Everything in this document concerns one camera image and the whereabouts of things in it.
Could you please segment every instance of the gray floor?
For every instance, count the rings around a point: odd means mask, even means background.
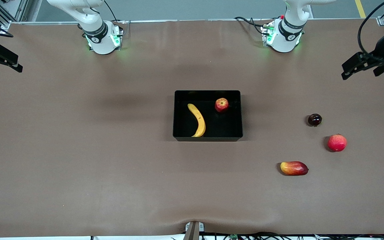
[[[117,18],[122,20],[202,20],[212,18],[273,18],[285,11],[282,0],[107,0]],[[381,0],[361,0],[364,11],[369,14]],[[97,8],[102,18],[112,20],[106,7]],[[359,18],[354,0],[313,6],[315,18]],[[63,11],[43,0],[36,21],[72,21]]]

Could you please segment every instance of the apple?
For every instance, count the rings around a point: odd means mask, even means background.
[[[281,171],[289,176],[306,175],[308,170],[308,167],[303,162],[293,161],[281,163]]]
[[[226,100],[226,98],[219,98],[216,100],[215,108],[218,112],[226,112],[229,108],[229,102]]]
[[[335,152],[341,152],[343,149],[345,149],[346,145],[348,144],[348,141],[345,137],[343,137],[340,134],[332,135],[328,139],[327,146],[329,149],[335,151]]]

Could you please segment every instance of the dark purple fruit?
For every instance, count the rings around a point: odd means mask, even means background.
[[[311,114],[309,117],[308,117],[308,123],[311,125],[311,126],[318,126],[321,124],[321,122],[323,121],[323,117],[321,117],[321,115],[317,114],[317,113],[314,113],[314,114]]]

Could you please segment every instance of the black tray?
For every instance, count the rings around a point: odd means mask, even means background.
[[[216,100],[226,98],[229,109],[218,113],[214,108]],[[202,137],[192,138],[198,122],[189,111],[188,103],[201,112],[206,125]],[[242,138],[241,93],[237,90],[177,90],[174,93],[173,137],[178,141],[237,141]]]

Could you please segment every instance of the yellow floor stripe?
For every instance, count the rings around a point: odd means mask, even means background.
[[[355,4],[356,4],[356,8],[358,9],[359,16],[361,18],[366,18],[366,15],[365,15],[365,12],[364,12],[364,8],[362,7],[361,0],[355,0]]]

